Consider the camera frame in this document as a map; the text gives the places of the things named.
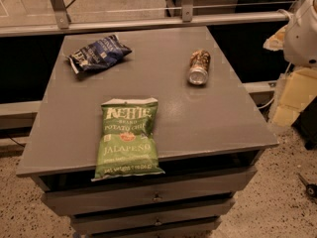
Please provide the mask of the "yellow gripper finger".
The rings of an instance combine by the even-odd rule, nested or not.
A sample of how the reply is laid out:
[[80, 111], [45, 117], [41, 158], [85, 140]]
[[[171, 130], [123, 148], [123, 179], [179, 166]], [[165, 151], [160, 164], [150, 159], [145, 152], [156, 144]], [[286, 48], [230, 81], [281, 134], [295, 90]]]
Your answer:
[[264, 42], [264, 48], [269, 51], [282, 51], [284, 44], [284, 36], [285, 36], [286, 27], [281, 27], [278, 31], [276, 31], [272, 36]]

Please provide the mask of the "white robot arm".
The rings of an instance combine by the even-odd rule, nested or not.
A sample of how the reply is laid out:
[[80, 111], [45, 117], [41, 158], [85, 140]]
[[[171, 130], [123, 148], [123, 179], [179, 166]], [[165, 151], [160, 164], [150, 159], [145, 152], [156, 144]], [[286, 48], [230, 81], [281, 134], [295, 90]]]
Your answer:
[[317, 66], [317, 0], [305, 0], [287, 25], [265, 40], [264, 48], [283, 51], [284, 59], [296, 66]]

